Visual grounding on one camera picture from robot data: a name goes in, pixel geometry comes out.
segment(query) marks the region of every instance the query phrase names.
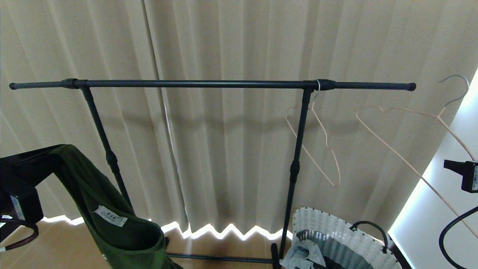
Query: white woven basket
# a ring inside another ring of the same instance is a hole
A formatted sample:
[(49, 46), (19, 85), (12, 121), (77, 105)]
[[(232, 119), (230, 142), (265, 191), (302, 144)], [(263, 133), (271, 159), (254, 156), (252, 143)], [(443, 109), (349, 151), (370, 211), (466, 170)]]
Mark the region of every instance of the white woven basket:
[(402, 269), (395, 256), (372, 236), (331, 214), (302, 207), (293, 216), (293, 240), (311, 240), (322, 255), (345, 269)]

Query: black garment rack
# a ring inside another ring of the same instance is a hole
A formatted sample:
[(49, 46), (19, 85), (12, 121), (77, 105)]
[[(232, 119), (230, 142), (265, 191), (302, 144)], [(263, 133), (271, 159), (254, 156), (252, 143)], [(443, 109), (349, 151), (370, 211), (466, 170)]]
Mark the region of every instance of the black garment rack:
[(332, 89), (375, 89), (375, 90), (407, 90), (413, 91), (416, 88), (415, 83), (375, 83), (375, 82), (336, 82), (328, 79), (303, 80), (303, 81), (259, 81), (259, 80), (86, 80), (68, 78), (62, 81), (50, 82), (30, 82), (30, 83), (11, 83), (10, 89), (32, 89), (32, 88), (67, 88), (81, 89), (85, 100), (88, 103), (89, 110), (95, 122), (99, 137), (106, 151), (106, 160), (113, 172), (119, 190), (126, 201), (131, 205), (128, 192), (121, 177), (118, 159), (111, 150), (108, 138), (106, 137), (103, 124), (96, 109), (93, 95), (90, 88), (94, 87), (140, 87), (140, 88), (253, 88), (253, 89), (302, 89), (302, 107), (299, 118), (299, 127), (297, 129), (297, 140), (295, 143), (295, 152), (290, 168), (289, 191), (287, 194), (287, 203), (285, 209), (284, 226), (282, 230), (281, 245), (279, 250), (277, 245), (271, 245), (271, 259), (267, 258), (242, 258), (242, 257), (216, 257), (206, 255), (178, 254), (168, 253), (170, 257), (193, 258), (220, 261), (235, 262), (253, 262), (272, 264), (273, 269), (279, 269), (279, 259), (284, 256), (285, 241), (289, 220), (291, 217), (292, 200), (294, 196), (295, 184), (300, 170), (299, 157), (304, 138), (305, 120), (311, 94), (314, 90), (332, 90)]

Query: curtain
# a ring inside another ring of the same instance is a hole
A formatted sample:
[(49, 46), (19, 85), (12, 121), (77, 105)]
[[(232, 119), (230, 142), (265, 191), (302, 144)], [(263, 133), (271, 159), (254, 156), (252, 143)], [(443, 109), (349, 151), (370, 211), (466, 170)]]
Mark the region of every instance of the curtain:
[[(306, 154), (293, 210), (308, 206), (388, 229), (418, 178), (355, 119), (364, 105), (438, 113), (472, 79), (474, 1), (1, 0), (1, 156), (68, 143), (112, 181), (79, 90), (8, 89), (79, 79), (416, 82), (415, 92), (331, 90), (315, 99), (342, 172), (333, 188)], [(286, 111), (300, 90), (92, 88), (138, 216), (193, 231), (233, 223), (282, 228), (295, 137)], [(448, 123), (459, 104), (443, 116)], [(290, 112), (294, 128), (298, 111)], [(366, 110), (364, 120), (423, 172), (445, 130), (420, 116)], [(304, 145), (337, 178), (313, 115)], [(79, 213), (51, 176), (45, 216)]]

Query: clothes hanger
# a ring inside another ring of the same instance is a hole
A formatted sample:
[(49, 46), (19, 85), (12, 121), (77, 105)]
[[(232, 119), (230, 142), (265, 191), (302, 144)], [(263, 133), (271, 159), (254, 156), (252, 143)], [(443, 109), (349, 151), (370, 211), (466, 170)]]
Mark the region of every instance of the clothes hanger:
[[(317, 119), (317, 121), (319, 122), (320, 124), (320, 127), (322, 128), (322, 130), (324, 131), (324, 134), (326, 136), (326, 147), (328, 150), (330, 150), (332, 152), (332, 156), (334, 157), (334, 160), (335, 160), (335, 166), (337, 167), (337, 172), (338, 172), (338, 181), (337, 181), (337, 184), (335, 184), (334, 182), (332, 182), (332, 180), (327, 176), (327, 174), (322, 170), (322, 168), (320, 168), (320, 166), (317, 164), (317, 162), (314, 160), (314, 158), (312, 158), (312, 156), (310, 155), (309, 151), (307, 150), (307, 148), (305, 148), (305, 146), (302, 144), (302, 148), (304, 149), (305, 153), (307, 153), (307, 155), (309, 156), (309, 158), (312, 160), (312, 162), (315, 164), (315, 166), (317, 167), (317, 169), (322, 173), (322, 175), (324, 175), (324, 177), (330, 182), (330, 184), (332, 184), (332, 186), (334, 187), (338, 187), (340, 185), (340, 182), (341, 182), (341, 176), (340, 176), (340, 167), (338, 165), (338, 162), (337, 162), (337, 157), (335, 156), (335, 152), (334, 150), (329, 147), (328, 145), (328, 138), (327, 138), (327, 131), (325, 130), (324, 128), (324, 125), (322, 124), (322, 122), (320, 121), (319, 117), (317, 116), (317, 113), (314, 111), (314, 104), (315, 104), (315, 99), (317, 98), (317, 95), (319, 94), (320, 92), (320, 82), (319, 80), (317, 80), (317, 83), (319, 85), (318, 87), (318, 90), (317, 90), (317, 94), (315, 94), (314, 96), (314, 99), (312, 99), (312, 107), (308, 108), (308, 110), (311, 110), (312, 113), (314, 114), (315, 118)], [(297, 105), (295, 106), (291, 106), (288, 110), (287, 110), (287, 113), (285, 115), (285, 121), (287, 122), (287, 124), (289, 125), (290, 129), (292, 130), (292, 132), (294, 133), (295, 137), (297, 137), (297, 133), (295, 132), (294, 128), (292, 128), (292, 125), (291, 123), (289, 122), (289, 111), (291, 109), (296, 109), (297, 108)]]
[[(425, 179), (423, 178), (423, 175), (421, 175), (417, 169), (415, 169), (402, 155), (400, 155), (400, 153), (398, 153), (395, 149), (393, 149), (387, 142), (385, 142), (383, 139), (381, 139), (370, 127), (368, 127), (360, 118), (359, 118), (359, 112), (364, 109), (364, 108), (378, 108), (380, 109), (381, 112), (383, 113), (387, 113), (391, 110), (402, 110), (402, 111), (407, 111), (407, 112), (412, 112), (412, 113), (416, 113), (416, 114), (420, 114), (420, 115), (423, 115), (423, 116), (427, 116), (427, 117), (431, 117), (431, 118), (435, 118), (436, 120), (438, 120), (438, 122), (443, 125), (447, 131), (460, 143), (460, 145), (466, 150), (466, 152), (468, 153), (468, 155), (470, 155), (471, 159), (472, 160), (476, 160), (475, 156), (473, 155), (473, 153), (471, 152), (471, 150), (467, 147), (467, 145), (465, 145), (465, 143), (458, 137), (458, 135), (456, 135), (451, 129), (450, 127), (442, 120), (442, 118), (440, 117), (443, 112), (445, 111), (446, 107), (453, 103), (453, 102), (456, 102), (456, 101), (459, 101), (461, 99), (464, 98), (464, 96), (468, 93), (468, 90), (470, 88), (470, 83), (468, 81), (468, 79), (464, 76), (461, 76), (461, 75), (451, 75), (447, 78), (445, 78), (444, 80), (442, 81), (439, 81), (439, 83), (442, 83), (446, 80), (448, 80), (449, 78), (452, 78), (452, 77), (460, 77), (462, 78), (466, 84), (467, 84), (467, 88), (465, 90), (465, 92), (458, 98), (456, 99), (453, 99), (449, 102), (447, 102), (443, 108), (441, 109), (440, 113), (438, 115), (431, 115), (431, 114), (427, 114), (427, 113), (423, 113), (423, 112), (419, 112), (419, 111), (414, 111), (414, 110), (411, 110), (411, 109), (407, 109), (407, 108), (401, 108), (401, 107), (392, 107), (392, 108), (389, 108), (387, 110), (381, 108), (380, 106), (376, 106), (376, 105), (371, 105), (371, 106), (364, 106), (364, 107), (361, 107), (357, 110), (357, 113), (355, 114), (355, 116), (357, 117), (358, 121), (368, 130), (370, 131), (377, 139), (380, 140), (380, 142), (382, 142), (385, 146), (387, 146), (393, 153), (395, 153), (400, 159), (402, 159), (402, 161), (404, 161), (414, 172), (415, 174), (417, 174), (421, 180), (423, 180), (431, 189), (432, 191), (438, 195), (438, 197), (453, 211), (453, 213), (457, 216), (459, 216), (460, 214), (453, 208), (453, 206)], [(476, 237), (478, 238), (478, 234), (468, 225), (468, 223), (466, 223), (464, 220), (462, 220), (463, 224), (465, 224), (465, 226), (471, 231), (471, 233)]]

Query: green garment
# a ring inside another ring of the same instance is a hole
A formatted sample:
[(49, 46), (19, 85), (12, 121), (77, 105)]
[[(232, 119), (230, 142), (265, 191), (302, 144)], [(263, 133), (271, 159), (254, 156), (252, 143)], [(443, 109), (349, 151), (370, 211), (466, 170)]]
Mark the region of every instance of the green garment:
[(99, 250), (113, 269), (182, 269), (166, 255), (159, 225), (136, 217), (108, 178), (75, 146), (60, 146), (50, 154), (59, 155), (61, 166), (54, 173), (75, 200)]

